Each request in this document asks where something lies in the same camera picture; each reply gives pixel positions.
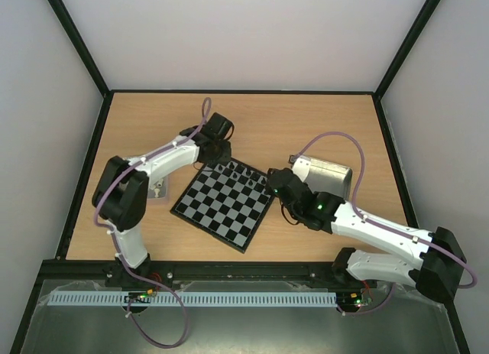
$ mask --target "black metal frame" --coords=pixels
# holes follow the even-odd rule
[[[112,98],[115,93],[202,93],[202,94],[311,94],[311,95],[369,95],[374,102],[375,110],[381,127],[382,135],[386,145],[387,153],[389,155],[390,163],[393,170],[393,175],[397,183],[400,199],[403,204],[404,213],[406,215],[407,223],[412,227],[417,227],[416,215],[414,213],[413,205],[411,203],[408,190],[406,188],[406,182],[400,167],[400,162],[397,157],[396,149],[393,145],[393,139],[390,133],[390,129],[387,125],[384,109],[382,108],[381,100],[387,91],[389,85],[392,83],[394,77],[402,66],[404,60],[407,58],[410,50],[416,43],[417,38],[420,36],[423,28],[426,26],[432,13],[435,11],[436,6],[440,0],[426,0],[423,8],[419,12],[416,20],[414,21],[411,29],[409,30],[406,38],[397,51],[392,63],[390,64],[381,84],[373,92],[318,92],[318,91],[280,91],[280,90],[110,90],[105,84],[101,73],[99,72],[88,48],[83,42],[78,30],[76,29],[73,20],[71,19],[66,7],[62,0],[48,0],[60,23],[63,25],[68,37],[76,48],[80,55],[80,58],[84,62],[89,74],[93,78],[100,93],[104,97],[102,107],[100,109],[99,118],[96,123],[96,128],[92,135],[92,140],[89,145],[89,150],[86,155],[86,159],[83,163],[83,168],[79,177],[79,182],[76,186],[75,195],[70,207],[66,224],[63,229],[60,244],[57,249],[56,260],[46,260],[40,267],[37,280],[34,284],[31,296],[27,307],[22,317],[17,336],[15,337],[14,344],[11,348],[11,354],[21,351],[21,347],[24,343],[25,336],[28,331],[28,325],[31,320],[31,316],[36,307],[37,300],[39,298],[40,289],[44,280],[104,280],[105,274],[103,272],[104,267],[113,261],[67,261],[66,254],[70,245],[70,240],[73,234],[73,229],[78,217],[79,208],[83,200],[86,185],[88,183],[89,175],[92,170],[93,161],[95,160],[96,152],[99,146],[100,138],[102,137],[105,121],[107,119],[108,111],[112,103]],[[224,278],[227,275],[234,274],[239,276],[248,276],[247,279],[252,279],[251,276],[260,276],[259,278],[270,278],[277,280],[297,281],[307,284],[313,284],[311,281],[312,276],[318,274],[324,274],[321,271],[328,271],[331,267],[331,262],[324,263],[213,263],[213,262],[168,262],[168,261],[153,261],[156,269],[161,268],[162,271],[170,269],[174,276],[173,279],[180,280],[196,280],[196,279],[216,279]],[[334,286],[333,283],[328,283],[328,287],[334,291],[343,291],[346,289],[357,289],[358,287],[352,286],[350,288],[343,288]],[[450,323],[455,335],[458,349],[462,354],[468,354],[469,348],[463,330],[461,328],[458,315],[453,304],[445,305],[448,311]]]

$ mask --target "wooden tabletop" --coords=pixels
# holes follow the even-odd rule
[[[90,200],[107,160],[115,155],[145,154],[171,141],[182,129],[200,122],[206,95],[116,93],[108,114],[85,197],[73,233],[68,259],[110,260],[114,246],[105,230],[93,225]],[[406,223],[399,193],[370,96],[212,94],[212,111],[235,124],[232,156],[262,171],[288,167],[311,138],[326,131],[354,136],[366,157],[358,205],[394,222]],[[307,155],[349,166],[357,179],[360,157],[346,138],[329,137]],[[170,175],[170,202],[148,206],[143,239],[153,260],[167,261],[333,261],[342,247],[374,248],[304,226],[288,224],[275,200],[242,254],[170,214],[171,206],[195,175],[183,167]]]

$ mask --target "white robotic arm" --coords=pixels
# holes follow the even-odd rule
[[[184,140],[184,138],[184,136],[178,135],[172,142],[164,145],[164,147],[177,144]],[[143,155],[142,157],[129,158],[129,165],[139,162],[142,158],[147,158],[149,154]],[[145,161],[142,165],[137,166],[135,170],[145,172],[149,180],[148,185],[151,185],[173,171],[176,171],[178,168],[195,163],[198,156],[199,147],[193,140],[188,140],[183,145],[173,146],[170,150],[164,151],[149,161]],[[136,268],[147,257],[147,249],[144,247],[143,237],[141,235],[141,222],[130,229],[122,231],[118,230],[114,224],[112,225],[114,226],[115,237],[121,249],[122,256],[129,267]]]
[[[337,280],[346,284],[348,280],[392,281],[413,286],[438,302],[453,300],[463,267],[440,253],[438,248],[430,247],[443,248],[465,262],[452,232],[441,227],[430,232],[402,226],[355,210],[340,196],[328,192],[313,193],[303,182],[305,174],[301,169],[268,171],[269,188],[296,221],[310,229],[360,240],[387,253],[342,249],[333,264]],[[380,226],[402,232],[409,238]]]
[[[141,163],[110,193],[100,211],[100,216],[113,227],[113,231],[108,232],[115,234],[122,257],[130,268],[137,268],[147,258],[141,235],[141,219],[146,210],[149,186],[196,161],[227,164],[231,160],[231,146],[229,138],[224,137],[230,128],[234,128],[232,122],[214,113],[194,138],[186,137],[195,129],[188,128],[150,153],[125,160],[113,157],[108,161],[93,195],[93,206],[98,205],[102,195],[122,171]]]
[[[418,238],[431,242],[430,232],[402,226],[365,211],[362,213],[385,226],[409,233],[413,239],[406,239],[365,222],[357,217],[353,206],[345,202],[336,210],[336,220],[331,223],[332,233],[358,239],[389,254],[355,251],[348,260],[347,272],[357,280],[392,281],[414,287],[416,282],[409,276],[409,272],[421,269],[421,256],[428,252],[427,245],[414,241]]]

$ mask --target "chessboard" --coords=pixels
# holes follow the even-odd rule
[[[203,166],[170,212],[244,253],[274,200],[266,182],[265,173],[234,158]]]

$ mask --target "white wall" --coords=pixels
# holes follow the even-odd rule
[[[489,324],[489,0],[442,0],[384,97],[423,227],[456,233],[479,285],[455,299],[474,354]]]
[[[53,258],[102,103],[46,0],[0,0],[0,352]]]
[[[375,90],[425,0],[64,0],[111,89]]]

